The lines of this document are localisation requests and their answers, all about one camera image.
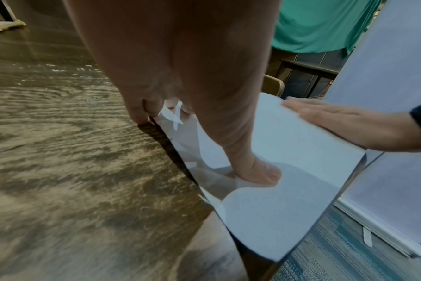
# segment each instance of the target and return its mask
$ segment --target white panel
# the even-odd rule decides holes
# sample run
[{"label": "white panel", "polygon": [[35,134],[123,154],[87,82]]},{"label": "white panel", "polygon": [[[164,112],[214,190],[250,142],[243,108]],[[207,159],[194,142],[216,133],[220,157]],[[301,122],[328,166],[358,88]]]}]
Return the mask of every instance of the white panel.
[{"label": "white panel", "polygon": [[[421,0],[388,1],[325,100],[381,112],[421,104]],[[421,242],[421,153],[385,153],[344,196]]]}]

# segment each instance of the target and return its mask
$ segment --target human skin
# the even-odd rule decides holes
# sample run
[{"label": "human skin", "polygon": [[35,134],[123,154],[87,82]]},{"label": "human skin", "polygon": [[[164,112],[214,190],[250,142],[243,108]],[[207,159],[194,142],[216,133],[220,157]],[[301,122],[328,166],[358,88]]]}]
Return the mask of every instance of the human skin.
[{"label": "human skin", "polygon": [[283,106],[317,126],[367,149],[421,152],[421,128],[409,112],[380,113],[330,105],[317,99],[290,98]]},{"label": "human skin", "polygon": [[235,173],[274,185],[251,150],[255,108],[281,0],[64,0],[92,56],[139,125],[177,99]]}]

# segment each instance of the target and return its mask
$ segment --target green tablecloth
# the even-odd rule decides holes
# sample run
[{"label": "green tablecloth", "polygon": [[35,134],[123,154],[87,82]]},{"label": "green tablecloth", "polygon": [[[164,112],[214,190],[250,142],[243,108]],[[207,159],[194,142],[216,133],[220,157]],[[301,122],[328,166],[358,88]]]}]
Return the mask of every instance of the green tablecloth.
[{"label": "green tablecloth", "polygon": [[382,0],[283,0],[272,46],[292,53],[349,53]]}]

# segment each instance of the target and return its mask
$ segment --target wood grain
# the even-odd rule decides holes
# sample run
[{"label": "wood grain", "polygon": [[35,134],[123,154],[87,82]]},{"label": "wood grain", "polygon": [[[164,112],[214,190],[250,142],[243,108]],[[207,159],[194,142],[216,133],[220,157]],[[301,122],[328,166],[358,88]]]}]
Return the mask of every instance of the wood grain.
[{"label": "wood grain", "polygon": [[76,36],[0,33],[0,280],[262,276],[198,193]]}]

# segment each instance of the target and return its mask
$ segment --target dark floor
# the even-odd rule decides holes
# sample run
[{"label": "dark floor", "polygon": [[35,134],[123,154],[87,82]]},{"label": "dark floor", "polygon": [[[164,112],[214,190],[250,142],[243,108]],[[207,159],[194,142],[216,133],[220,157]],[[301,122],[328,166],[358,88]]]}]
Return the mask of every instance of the dark floor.
[{"label": "dark floor", "polygon": [[273,281],[421,281],[421,258],[410,259],[373,237],[337,208],[319,222]]}]

